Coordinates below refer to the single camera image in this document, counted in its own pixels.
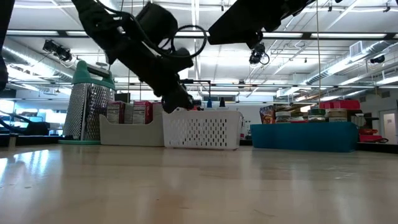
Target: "white plastic basket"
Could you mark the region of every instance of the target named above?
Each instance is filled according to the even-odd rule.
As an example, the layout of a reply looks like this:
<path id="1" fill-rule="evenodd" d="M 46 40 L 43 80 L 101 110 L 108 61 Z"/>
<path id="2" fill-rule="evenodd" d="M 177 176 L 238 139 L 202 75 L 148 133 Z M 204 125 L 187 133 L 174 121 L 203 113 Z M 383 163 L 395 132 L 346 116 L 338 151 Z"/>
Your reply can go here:
<path id="1" fill-rule="evenodd" d="M 175 111 L 164 114 L 165 146 L 237 149 L 242 118 L 238 111 Z"/>

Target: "teal storage bin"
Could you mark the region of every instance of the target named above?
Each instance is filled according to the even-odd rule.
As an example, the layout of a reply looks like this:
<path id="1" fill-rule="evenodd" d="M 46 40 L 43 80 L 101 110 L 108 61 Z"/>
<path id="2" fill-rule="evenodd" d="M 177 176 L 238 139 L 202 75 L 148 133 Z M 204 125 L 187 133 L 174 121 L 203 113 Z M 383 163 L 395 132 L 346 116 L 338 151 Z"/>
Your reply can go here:
<path id="1" fill-rule="evenodd" d="M 252 124 L 250 128 L 257 149 L 352 152 L 358 142 L 358 128 L 351 122 Z"/>

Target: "box grater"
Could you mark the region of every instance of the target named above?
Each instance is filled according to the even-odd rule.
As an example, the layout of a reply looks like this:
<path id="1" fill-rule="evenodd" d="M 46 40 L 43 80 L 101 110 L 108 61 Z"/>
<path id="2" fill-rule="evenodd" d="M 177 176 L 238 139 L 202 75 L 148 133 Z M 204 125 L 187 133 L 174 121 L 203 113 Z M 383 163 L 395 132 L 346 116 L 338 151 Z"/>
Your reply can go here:
<path id="1" fill-rule="evenodd" d="M 112 76 L 95 80 L 90 77 L 87 63 L 80 61 L 72 80 L 67 118 L 63 129 L 66 144 L 77 141 L 100 141 L 100 114 L 106 116 L 106 104 L 114 101 L 115 86 Z"/>

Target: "ceiling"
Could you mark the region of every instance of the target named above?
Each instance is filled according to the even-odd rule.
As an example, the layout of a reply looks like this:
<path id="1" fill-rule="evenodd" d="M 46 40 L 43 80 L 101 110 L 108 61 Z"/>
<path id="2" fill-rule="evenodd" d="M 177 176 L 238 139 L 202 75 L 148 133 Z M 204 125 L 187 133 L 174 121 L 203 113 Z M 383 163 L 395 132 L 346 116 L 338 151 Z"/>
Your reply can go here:
<path id="1" fill-rule="evenodd" d="M 122 1 L 111 1 L 121 9 Z M 192 11 L 192 1 L 196 6 Z M 155 0 L 154 3 L 166 7 L 178 20 L 179 26 L 197 23 L 208 29 L 224 12 L 221 11 L 222 2 L 228 7 L 234 0 Z M 333 10 L 328 8 L 329 0 L 319 0 L 318 13 L 320 32 L 398 32 L 398 7 L 391 1 L 389 12 L 382 12 L 388 0 L 344 0 L 339 4 L 333 2 Z M 344 12 L 352 4 L 355 7 Z M 37 9 L 45 6 L 62 6 L 62 8 Z M 314 12 L 316 5 L 309 5 L 301 14 L 288 17 L 282 21 L 277 31 L 290 32 L 316 32 L 317 14 Z M 136 15 L 142 9 L 142 1 L 124 1 L 123 11 Z M 72 3 L 67 0 L 17 0 L 12 15 L 9 29 L 37 29 L 37 30 L 83 30 L 77 11 Z M 45 38 L 42 37 L 8 37 L 25 45 L 41 54 Z M 57 43 L 70 48 L 72 53 L 90 64 L 105 62 L 101 49 L 91 39 L 52 38 Z M 176 39 L 176 47 L 186 47 L 191 54 L 194 52 L 193 39 Z M 245 80 L 246 83 L 276 83 L 299 84 L 296 75 L 308 75 L 319 69 L 318 42 L 297 40 L 264 40 L 267 52 L 271 57 L 270 64 L 265 67 L 251 68 L 249 56 L 251 51 L 245 44 L 207 45 L 198 58 L 198 77 L 195 69 L 188 71 L 192 79 L 211 80 L 218 83 L 237 83 Z M 320 63 L 321 67 L 336 58 L 349 52 L 350 45 L 356 40 L 321 40 Z M 298 54 L 300 46 L 305 48 Z M 386 62 L 396 61 L 397 54 L 386 54 Z M 137 82 L 135 74 L 129 72 L 122 63 L 116 62 L 111 66 L 111 71 L 117 82 Z M 337 85 L 342 80 L 358 76 L 366 72 L 365 62 L 356 63 L 350 68 L 334 74 L 323 80 L 326 85 Z M 276 91 L 278 88 L 260 88 L 258 91 Z"/>

